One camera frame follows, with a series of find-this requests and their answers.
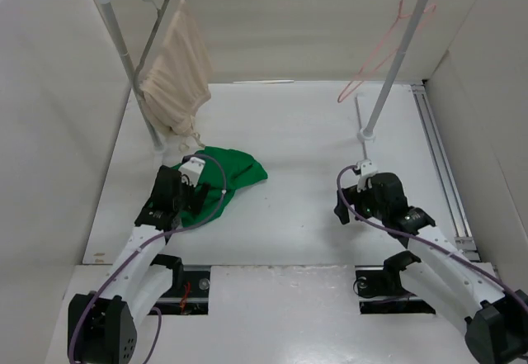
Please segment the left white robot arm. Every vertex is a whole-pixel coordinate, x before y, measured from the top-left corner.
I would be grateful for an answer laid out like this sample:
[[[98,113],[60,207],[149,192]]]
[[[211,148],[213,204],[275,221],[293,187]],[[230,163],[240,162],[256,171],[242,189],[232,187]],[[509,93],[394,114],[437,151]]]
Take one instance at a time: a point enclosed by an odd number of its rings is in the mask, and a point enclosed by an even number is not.
[[[199,211],[209,190],[199,184],[205,160],[186,157],[179,168],[162,166],[134,228],[97,291],[76,294],[68,306],[68,360],[128,363],[137,329],[163,294],[183,287],[180,258],[162,253],[183,211]]]

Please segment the grey hanger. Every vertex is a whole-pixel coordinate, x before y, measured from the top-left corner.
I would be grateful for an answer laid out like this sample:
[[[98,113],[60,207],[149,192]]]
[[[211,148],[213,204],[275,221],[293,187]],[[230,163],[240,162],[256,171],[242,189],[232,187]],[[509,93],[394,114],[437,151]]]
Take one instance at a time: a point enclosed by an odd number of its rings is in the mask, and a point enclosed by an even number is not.
[[[154,8],[156,9],[156,20],[153,24],[153,28],[152,30],[150,31],[150,34],[148,36],[148,39],[147,39],[147,42],[144,46],[144,49],[142,51],[142,54],[140,55],[140,58],[139,58],[139,62],[138,62],[138,65],[136,66],[135,70],[134,70],[134,76],[133,76],[133,82],[132,82],[132,88],[134,89],[134,94],[135,95],[139,95],[139,96],[143,96],[141,90],[140,90],[140,86],[139,86],[139,75],[141,74],[141,72],[143,71],[144,69],[144,65],[146,63],[146,60],[149,56],[149,52],[153,46],[153,42],[157,36],[157,33],[158,33],[158,30],[159,30],[159,27],[161,26],[161,23],[162,23],[162,20],[163,20],[163,17],[165,15],[165,12],[167,10],[167,7],[168,7],[168,4],[170,3],[171,0],[163,0],[163,3],[160,7],[157,6],[157,4],[155,3],[154,0],[142,0],[143,2],[146,2],[146,3],[151,3]]]

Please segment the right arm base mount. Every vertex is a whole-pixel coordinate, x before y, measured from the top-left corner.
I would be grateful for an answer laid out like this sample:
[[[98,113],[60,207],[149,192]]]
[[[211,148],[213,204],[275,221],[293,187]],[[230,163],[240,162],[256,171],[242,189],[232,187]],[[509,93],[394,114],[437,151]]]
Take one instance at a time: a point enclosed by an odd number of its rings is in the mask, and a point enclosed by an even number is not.
[[[356,266],[353,291],[361,314],[436,314],[424,300],[406,291],[382,266]]]

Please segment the beige cloth on hanger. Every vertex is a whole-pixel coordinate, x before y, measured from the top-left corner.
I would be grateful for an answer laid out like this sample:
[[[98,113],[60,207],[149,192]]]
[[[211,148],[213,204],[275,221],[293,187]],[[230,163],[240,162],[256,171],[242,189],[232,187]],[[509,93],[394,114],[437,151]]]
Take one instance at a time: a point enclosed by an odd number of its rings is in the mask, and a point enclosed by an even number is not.
[[[192,138],[204,148],[195,128],[196,113],[211,99],[212,65],[187,0],[180,0],[151,69],[139,88],[149,122],[165,137],[179,136],[180,150]]]

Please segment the green t shirt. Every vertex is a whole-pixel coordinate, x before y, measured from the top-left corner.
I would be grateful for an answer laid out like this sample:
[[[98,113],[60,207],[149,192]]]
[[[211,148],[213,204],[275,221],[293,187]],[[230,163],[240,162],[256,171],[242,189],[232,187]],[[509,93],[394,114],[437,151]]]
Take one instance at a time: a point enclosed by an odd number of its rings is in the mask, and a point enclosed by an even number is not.
[[[210,218],[210,221],[218,219],[224,212],[225,207],[231,202],[237,190],[250,187],[268,179],[264,167],[250,154],[236,149],[222,149],[207,146],[194,153],[205,154],[219,162],[226,176],[226,188],[224,179],[218,166],[210,159],[205,160],[205,168],[200,175],[197,189],[200,190],[204,184],[209,184],[210,189],[205,197],[201,212],[197,215],[189,211],[181,213],[181,225],[189,227],[200,223],[214,212],[219,203],[223,189],[225,189],[224,200],[220,208]]]

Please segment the aluminium rail right side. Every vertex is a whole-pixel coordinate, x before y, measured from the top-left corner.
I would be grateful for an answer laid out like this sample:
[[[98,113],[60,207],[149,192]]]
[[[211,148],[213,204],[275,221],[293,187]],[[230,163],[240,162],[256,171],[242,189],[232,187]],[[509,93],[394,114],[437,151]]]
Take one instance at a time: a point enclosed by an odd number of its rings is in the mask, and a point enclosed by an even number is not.
[[[449,209],[450,222],[455,231],[456,247],[471,262],[482,262],[479,250],[474,241],[471,228],[467,221],[460,195],[455,184],[446,152],[441,141],[439,130],[432,113],[427,92],[423,84],[412,84],[411,91],[414,96],[417,111],[422,121],[422,127],[439,177],[443,195]]]

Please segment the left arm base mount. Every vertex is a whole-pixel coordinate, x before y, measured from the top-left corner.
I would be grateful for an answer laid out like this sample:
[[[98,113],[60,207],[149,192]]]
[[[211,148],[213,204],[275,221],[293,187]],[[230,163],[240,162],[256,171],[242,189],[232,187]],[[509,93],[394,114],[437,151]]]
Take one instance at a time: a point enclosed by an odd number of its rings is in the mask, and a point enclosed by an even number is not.
[[[207,315],[211,270],[211,266],[182,266],[172,287],[153,306],[165,315]]]

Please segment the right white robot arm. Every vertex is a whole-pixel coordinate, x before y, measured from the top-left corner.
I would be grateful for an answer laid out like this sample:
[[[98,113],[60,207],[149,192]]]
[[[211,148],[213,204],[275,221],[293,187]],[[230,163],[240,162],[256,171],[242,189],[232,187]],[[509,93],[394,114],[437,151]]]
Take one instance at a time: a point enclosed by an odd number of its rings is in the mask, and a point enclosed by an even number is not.
[[[404,250],[381,272],[386,290],[425,301],[463,336],[479,363],[511,363],[527,356],[527,294],[514,291],[467,257],[423,209],[408,204],[401,180],[369,161],[349,166],[356,185],[337,188],[335,215],[387,233]]]

